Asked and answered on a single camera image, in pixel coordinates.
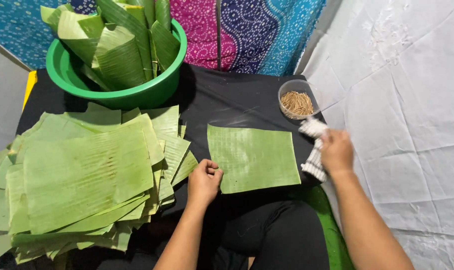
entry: stack of banana leaves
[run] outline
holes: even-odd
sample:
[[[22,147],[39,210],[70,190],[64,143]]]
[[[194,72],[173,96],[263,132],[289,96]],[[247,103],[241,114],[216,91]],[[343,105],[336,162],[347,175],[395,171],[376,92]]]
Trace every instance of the stack of banana leaves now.
[[[17,263],[92,246],[126,251],[198,165],[178,106],[44,113],[0,151],[0,256]]]
[[[70,4],[41,6],[40,13],[102,91],[139,86],[170,67],[180,42],[172,34],[169,0],[96,2],[97,14],[77,14]]]

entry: black pants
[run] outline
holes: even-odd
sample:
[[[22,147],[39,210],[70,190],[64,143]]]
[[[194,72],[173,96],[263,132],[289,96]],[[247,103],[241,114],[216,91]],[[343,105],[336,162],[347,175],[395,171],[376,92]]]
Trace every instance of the black pants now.
[[[105,260],[98,270],[150,270],[156,253],[136,252],[129,260]],[[329,258],[315,211],[302,201],[216,200],[207,211],[198,269],[326,270]]]

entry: black cloth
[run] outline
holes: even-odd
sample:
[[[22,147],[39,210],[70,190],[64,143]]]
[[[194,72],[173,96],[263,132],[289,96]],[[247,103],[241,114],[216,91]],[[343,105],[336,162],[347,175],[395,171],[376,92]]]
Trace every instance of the black cloth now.
[[[230,198],[223,201],[231,203]],[[222,203],[209,207],[200,243],[199,270],[247,270],[248,257],[255,257],[251,270],[329,269],[322,226],[312,207],[302,201],[281,200],[247,208],[234,209]],[[160,255],[161,250],[138,251],[131,259],[99,261],[97,269],[151,270]],[[87,270],[83,265],[81,260],[74,261],[76,269]]]
[[[34,85],[20,117],[17,134],[31,128],[43,112],[62,114],[84,112],[88,100],[60,89],[50,80],[47,71],[37,71]],[[280,86],[294,79],[305,80],[302,75],[276,77],[260,74],[240,74],[208,70],[182,64],[176,93],[163,106],[180,105],[181,121],[187,125],[185,138],[191,141],[189,149],[197,160],[209,159],[207,124],[223,127],[259,128],[292,132],[295,156],[302,185],[316,186],[320,182],[301,172],[313,141],[297,131],[298,121],[290,121],[281,113],[278,102]],[[175,187],[176,202],[164,214],[181,211],[187,202],[186,181]],[[275,189],[279,192],[286,188]]]

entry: white sheet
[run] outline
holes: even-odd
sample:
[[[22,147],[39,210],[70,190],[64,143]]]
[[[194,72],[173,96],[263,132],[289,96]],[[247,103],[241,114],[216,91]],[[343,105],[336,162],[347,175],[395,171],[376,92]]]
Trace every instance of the white sheet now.
[[[454,269],[454,0],[331,0],[311,41],[297,73],[368,197],[416,269]]]

